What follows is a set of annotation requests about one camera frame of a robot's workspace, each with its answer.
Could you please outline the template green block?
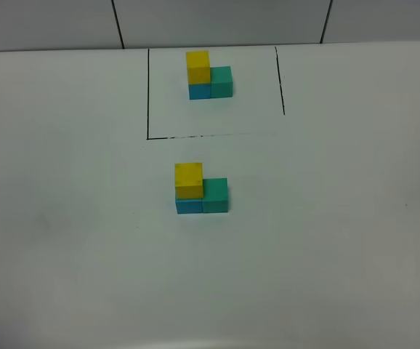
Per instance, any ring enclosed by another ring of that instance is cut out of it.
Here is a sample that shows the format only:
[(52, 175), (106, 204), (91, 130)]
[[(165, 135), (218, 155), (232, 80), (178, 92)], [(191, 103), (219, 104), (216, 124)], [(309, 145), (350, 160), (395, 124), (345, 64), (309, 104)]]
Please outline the template green block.
[(233, 96), (233, 75), (230, 66), (211, 68), (211, 98)]

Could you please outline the template blue block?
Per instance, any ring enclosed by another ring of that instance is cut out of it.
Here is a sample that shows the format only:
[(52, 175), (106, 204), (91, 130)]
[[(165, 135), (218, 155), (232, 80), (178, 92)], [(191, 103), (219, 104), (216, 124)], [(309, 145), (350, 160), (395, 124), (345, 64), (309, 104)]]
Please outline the template blue block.
[(189, 84), (188, 94), (189, 94), (190, 100), (211, 99), (211, 85), (210, 84)]

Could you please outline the blue cube block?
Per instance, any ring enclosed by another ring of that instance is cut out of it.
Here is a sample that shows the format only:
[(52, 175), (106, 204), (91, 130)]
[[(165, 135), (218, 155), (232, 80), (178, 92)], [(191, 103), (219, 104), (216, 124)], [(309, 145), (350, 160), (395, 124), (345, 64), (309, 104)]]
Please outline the blue cube block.
[(175, 206), (177, 214), (202, 214), (203, 204), (201, 198), (185, 198), (175, 197)]

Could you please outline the template yellow block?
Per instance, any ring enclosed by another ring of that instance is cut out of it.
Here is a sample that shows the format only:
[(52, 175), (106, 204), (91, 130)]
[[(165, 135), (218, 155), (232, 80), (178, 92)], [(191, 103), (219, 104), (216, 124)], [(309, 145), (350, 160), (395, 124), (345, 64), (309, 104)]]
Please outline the template yellow block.
[(211, 83), (211, 66), (207, 50), (186, 52), (186, 66), (189, 85)]

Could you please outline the green cube block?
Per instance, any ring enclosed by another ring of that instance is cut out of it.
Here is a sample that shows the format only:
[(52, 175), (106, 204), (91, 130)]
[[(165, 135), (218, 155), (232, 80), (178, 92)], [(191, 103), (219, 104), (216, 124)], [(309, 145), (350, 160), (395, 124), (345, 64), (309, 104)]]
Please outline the green cube block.
[(226, 213), (229, 211), (227, 178), (203, 180), (203, 213)]

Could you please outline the yellow cube block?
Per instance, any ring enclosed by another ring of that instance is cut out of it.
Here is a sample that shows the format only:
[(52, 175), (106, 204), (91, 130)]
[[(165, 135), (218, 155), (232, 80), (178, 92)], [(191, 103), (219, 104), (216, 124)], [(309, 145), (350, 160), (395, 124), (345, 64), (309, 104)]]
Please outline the yellow cube block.
[(174, 187), (178, 199), (203, 198), (203, 164), (175, 164)]

